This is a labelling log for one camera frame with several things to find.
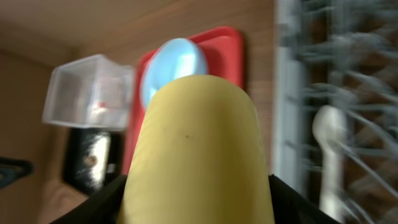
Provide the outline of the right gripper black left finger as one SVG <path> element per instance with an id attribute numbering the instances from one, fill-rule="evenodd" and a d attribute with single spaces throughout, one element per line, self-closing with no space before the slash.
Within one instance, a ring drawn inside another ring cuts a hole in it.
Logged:
<path id="1" fill-rule="evenodd" d="M 51 222 L 51 224 L 116 223 L 126 181 L 127 176 L 120 175 L 82 204 Z"/>

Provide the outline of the large light blue plate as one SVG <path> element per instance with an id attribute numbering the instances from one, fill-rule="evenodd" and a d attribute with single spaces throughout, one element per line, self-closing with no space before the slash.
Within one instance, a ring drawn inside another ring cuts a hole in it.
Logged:
<path id="1" fill-rule="evenodd" d="M 208 62 L 197 44 L 177 38 L 163 44 L 147 63 L 142 75 L 140 100 L 146 109 L 152 97 L 169 82 L 189 75 L 206 75 Z"/>

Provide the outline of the yellow plastic cup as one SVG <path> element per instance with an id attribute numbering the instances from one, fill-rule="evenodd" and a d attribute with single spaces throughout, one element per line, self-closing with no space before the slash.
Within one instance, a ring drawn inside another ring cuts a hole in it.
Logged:
<path id="1" fill-rule="evenodd" d="M 257 113 L 241 88 L 192 75 L 154 95 L 118 222 L 274 222 Z"/>

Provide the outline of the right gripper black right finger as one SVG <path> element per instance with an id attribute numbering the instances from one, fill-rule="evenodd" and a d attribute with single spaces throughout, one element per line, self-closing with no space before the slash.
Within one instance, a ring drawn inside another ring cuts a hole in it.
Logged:
<path id="1" fill-rule="evenodd" d="M 275 224 L 339 224 L 274 174 L 268 179 Z"/>

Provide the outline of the brown food scrap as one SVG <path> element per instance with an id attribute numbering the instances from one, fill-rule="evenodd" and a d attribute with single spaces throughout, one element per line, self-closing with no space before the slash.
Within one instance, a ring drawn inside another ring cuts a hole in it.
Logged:
<path id="1" fill-rule="evenodd" d="M 87 167 L 93 167 L 97 164 L 97 158 L 96 158 L 96 156 L 92 156 L 92 155 L 85 156 L 83 158 L 83 163 Z"/>

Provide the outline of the white plastic spoon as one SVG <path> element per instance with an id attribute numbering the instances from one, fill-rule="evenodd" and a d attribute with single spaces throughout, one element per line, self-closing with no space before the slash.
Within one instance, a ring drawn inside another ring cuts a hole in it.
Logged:
<path id="1" fill-rule="evenodd" d="M 343 223 L 340 190 L 343 188 L 343 152 L 340 144 L 346 140 L 346 117 L 330 105 L 322 106 L 316 114 L 312 132 L 322 150 L 321 211 Z"/>

